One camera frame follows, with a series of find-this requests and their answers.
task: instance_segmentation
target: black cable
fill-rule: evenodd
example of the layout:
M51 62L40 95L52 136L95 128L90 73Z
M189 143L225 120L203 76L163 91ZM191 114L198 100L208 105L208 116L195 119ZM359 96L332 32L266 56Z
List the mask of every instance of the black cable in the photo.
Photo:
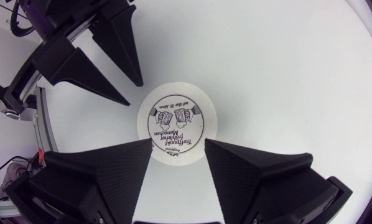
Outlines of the black cable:
M13 35L16 37L23 37L25 35L29 35L32 31L34 31L34 27L29 28L20 28L17 25L17 12L19 11L19 3L17 1L14 2L12 16L11 16L11 31Z
M6 200L9 200L9 197L8 197L8 196L1 197L1 198L0 198L0 201L6 201Z
M5 7L5 6L1 5L1 4L0 4L0 6L3 7L4 9L6 9L6 10L11 11L11 12L13 11L12 9L9 9L8 7ZM29 20L26 16L23 16L22 14L19 14L19 16L23 17L24 19Z
M14 156L14 157L10 158L8 161L6 161L6 162L4 163L4 165L2 165L2 166L0 167L0 170L1 170L2 168L4 168L8 163L10 163L12 160L17 159L17 158L19 158L19 159L23 159L23 160L25 160L25 161L27 161L27 162L30 162L30 160L28 160L28 159L26 159L26 158L24 158L24 157L21 157L21 156Z

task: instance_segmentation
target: round coaster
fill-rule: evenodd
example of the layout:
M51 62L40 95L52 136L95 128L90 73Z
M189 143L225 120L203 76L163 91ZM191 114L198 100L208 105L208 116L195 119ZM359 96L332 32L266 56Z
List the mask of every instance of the round coaster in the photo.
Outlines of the round coaster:
M183 166L204 156L204 139L214 139L218 119L209 97L189 83L166 83L144 99L137 115L140 139L153 141L152 157Z

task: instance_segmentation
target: white surface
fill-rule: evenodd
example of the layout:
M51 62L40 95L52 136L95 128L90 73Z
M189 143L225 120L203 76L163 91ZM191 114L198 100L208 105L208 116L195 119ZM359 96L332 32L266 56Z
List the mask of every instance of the white surface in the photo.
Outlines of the white surface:
M0 85L9 86L37 44L18 38L0 27ZM31 122L13 120L0 112L0 166L13 156L32 157L37 139ZM0 171L0 185L6 168Z
M18 217L20 212L12 201L0 202L0 218Z
M372 38L345 1L138 0L133 29L145 85L135 87L85 32L82 46L131 102L68 83L47 90L59 151L137 140L137 111L167 82L212 100L219 141L314 155L312 168L353 195L332 223L354 223L372 195ZM135 220L223 221L206 157L183 167L151 159Z
M365 0L345 0L356 12L372 37L372 12Z

